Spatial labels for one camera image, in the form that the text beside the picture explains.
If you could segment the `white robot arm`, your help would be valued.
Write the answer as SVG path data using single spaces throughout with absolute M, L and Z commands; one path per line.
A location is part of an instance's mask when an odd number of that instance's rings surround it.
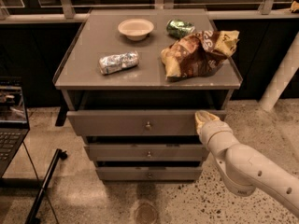
M 241 144 L 229 125 L 205 110 L 195 112 L 199 140 L 216 162 L 228 190 L 250 196 L 256 189 L 270 195 L 299 217 L 299 179 L 256 149 Z

